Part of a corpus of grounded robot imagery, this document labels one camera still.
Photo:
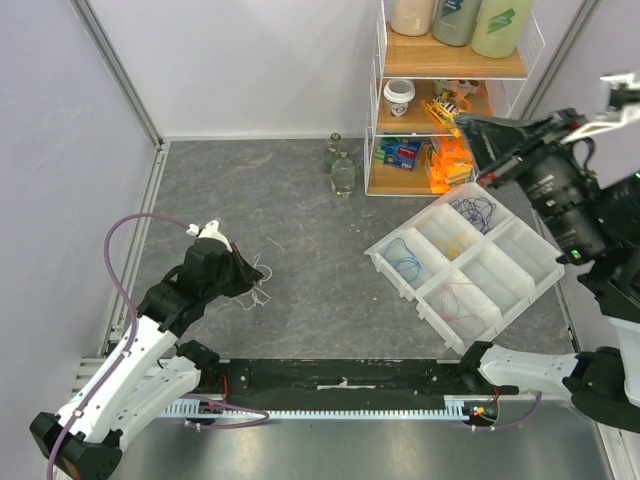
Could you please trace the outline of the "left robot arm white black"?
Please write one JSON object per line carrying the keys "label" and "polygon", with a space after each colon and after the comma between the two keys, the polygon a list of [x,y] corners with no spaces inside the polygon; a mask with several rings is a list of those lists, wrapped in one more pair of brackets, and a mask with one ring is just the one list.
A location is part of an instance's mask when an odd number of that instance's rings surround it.
{"label": "left robot arm white black", "polygon": [[[222,236],[201,237],[184,260],[149,288],[121,341],[89,382],[55,413],[41,412],[30,432],[47,460],[46,476],[107,479],[130,441],[178,398],[219,382],[219,355],[180,337],[209,303],[249,292],[263,273]],[[171,346],[175,355],[152,379],[149,368]]]}

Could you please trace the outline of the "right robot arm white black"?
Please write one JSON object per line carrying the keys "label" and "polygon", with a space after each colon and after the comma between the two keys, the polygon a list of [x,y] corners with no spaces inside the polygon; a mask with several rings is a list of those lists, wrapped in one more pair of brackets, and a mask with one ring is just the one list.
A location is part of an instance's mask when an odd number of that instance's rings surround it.
{"label": "right robot arm white black", "polygon": [[576,110],[523,121],[462,113],[455,119],[478,184],[515,183],[557,247],[556,261],[583,287],[583,313],[608,327],[615,342],[552,357],[477,341],[477,359],[458,368],[467,392],[491,384],[567,398],[591,420],[639,430],[639,173],[603,187],[591,160],[594,128]]}

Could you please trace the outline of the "orange snack boxes stack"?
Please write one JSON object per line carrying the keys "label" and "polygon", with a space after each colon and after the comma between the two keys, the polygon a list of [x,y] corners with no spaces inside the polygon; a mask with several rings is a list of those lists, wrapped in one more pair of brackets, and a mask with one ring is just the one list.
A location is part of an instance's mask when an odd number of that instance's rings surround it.
{"label": "orange snack boxes stack", "polygon": [[475,179],[471,152],[462,138],[431,137],[426,147],[425,169],[430,190],[436,195]]}

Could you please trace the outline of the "yellow candy bag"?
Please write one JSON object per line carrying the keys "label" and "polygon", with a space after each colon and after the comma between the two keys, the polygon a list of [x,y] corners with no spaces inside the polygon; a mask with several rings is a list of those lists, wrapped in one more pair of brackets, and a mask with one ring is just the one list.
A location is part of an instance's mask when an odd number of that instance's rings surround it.
{"label": "yellow candy bag", "polygon": [[422,102],[423,110],[456,138],[462,135],[456,126],[456,118],[466,113],[465,107],[469,106],[469,102],[464,97],[460,98],[448,90],[444,90],[429,101]]}

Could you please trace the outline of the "blue sponge package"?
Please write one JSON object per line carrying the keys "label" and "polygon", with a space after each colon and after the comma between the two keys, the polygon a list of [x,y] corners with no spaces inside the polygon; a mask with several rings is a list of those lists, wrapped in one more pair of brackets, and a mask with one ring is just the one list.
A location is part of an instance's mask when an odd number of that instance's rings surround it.
{"label": "blue sponge package", "polygon": [[423,143],[405,137],[383,137],[374,152],[377,163],[404,171],[413,171],[418,163]]}

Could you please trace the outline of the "white paper coffee cup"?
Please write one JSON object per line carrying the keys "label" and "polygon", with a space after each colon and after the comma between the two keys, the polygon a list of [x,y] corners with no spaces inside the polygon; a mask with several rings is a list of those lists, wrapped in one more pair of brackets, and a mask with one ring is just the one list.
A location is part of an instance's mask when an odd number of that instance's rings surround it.
{"label": "white paper coffee cup", "polygon": [[415,98],[414,82],[404,78],[389,79],[384,86],[383,95],[390,115],[404,116]]}

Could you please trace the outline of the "light green bottle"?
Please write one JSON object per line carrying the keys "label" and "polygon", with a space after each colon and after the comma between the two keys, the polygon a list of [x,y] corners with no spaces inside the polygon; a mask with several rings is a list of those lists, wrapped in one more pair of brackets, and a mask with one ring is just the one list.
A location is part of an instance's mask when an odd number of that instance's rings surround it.
{"label": "light green bottle", "polygon": [[508,57],[516,48],[532,5],[532,0],[484,1],[471,40],[471,49],[488,58]]}

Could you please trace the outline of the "grey green bottle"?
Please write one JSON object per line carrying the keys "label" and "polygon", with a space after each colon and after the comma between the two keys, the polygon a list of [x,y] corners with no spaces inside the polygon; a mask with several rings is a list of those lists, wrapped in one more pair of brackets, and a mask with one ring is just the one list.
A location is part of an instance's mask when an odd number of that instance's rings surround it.
{"label": "grey green bottle", "polygon": [[439,1],[432,29],[433,37],[449,46],[461,47],[468,44],[482,3],[482,0]]}

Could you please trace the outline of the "white compartment tray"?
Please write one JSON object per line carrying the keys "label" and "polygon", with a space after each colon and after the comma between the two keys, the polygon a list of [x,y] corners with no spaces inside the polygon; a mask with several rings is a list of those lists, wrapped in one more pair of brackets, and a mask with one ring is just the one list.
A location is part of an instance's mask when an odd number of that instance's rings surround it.
{"label": "white compartment tray", "polygon": [[458,354],[494,340],[565,274],[559,251],[475,183],[453,188],[365,254]]}

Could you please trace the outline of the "front clear glass bottle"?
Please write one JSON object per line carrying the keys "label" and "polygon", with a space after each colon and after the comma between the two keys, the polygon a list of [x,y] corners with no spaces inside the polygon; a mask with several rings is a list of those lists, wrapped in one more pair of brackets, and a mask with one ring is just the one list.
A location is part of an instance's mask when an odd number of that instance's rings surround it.
{"label": "front clear glass bottle", "polygon": [[339,198],[349,198],[355,186],[355,165],[347,151],[340,151],[330,174],[332,190]]}

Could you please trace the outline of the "clear glass bottle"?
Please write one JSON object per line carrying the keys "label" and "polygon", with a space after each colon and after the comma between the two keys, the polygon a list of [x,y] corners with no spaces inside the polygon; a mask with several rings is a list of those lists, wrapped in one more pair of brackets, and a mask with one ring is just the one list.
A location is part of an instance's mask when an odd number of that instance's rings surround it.
{"label": "clear glass bottle", "polygon": [[331,173],[332,166],[337,160],[339,152],[343,148],[342,136],[339,132],[330,135],[328,144],[324,150],[324,168],[327,173]]}
{"label": "clear glass bottle", "polygon": [[355,165],[347,151],[340,151],[330,174],[332,190],[339,198],[349,198],[355,186]]}

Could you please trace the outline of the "rear clear glass bottle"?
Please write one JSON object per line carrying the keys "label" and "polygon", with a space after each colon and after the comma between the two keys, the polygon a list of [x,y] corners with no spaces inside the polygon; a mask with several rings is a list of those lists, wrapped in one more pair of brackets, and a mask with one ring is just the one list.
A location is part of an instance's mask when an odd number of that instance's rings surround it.
{"label": "rear clear glass bottle", "polygon": [[330,135],[328,144],[324,150],[324,168],[327,173],[331,173],[332,166],[337,160],[339,152],[343,148],[342,136],[339,132]]}

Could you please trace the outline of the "beige jar on shelf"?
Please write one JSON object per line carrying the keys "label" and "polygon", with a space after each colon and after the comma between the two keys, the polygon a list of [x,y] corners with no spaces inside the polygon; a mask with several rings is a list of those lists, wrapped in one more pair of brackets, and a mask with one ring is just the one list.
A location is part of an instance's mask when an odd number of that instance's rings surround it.
{"label": "beige jar on shelf", "polygon": [[391,29],[404,36],[425,35],[431,25],[434,0],[394,0]]}

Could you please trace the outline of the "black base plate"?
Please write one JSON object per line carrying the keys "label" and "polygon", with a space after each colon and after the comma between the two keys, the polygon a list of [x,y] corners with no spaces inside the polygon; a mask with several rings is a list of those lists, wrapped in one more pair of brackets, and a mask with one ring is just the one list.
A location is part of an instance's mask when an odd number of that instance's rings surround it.
{"label": "black base plate", "polygon": [[203,375],[197,394],[259,410],[437,409],[446,396],[519,393],[494,388],[471,366],[432,359],[231,359]]}

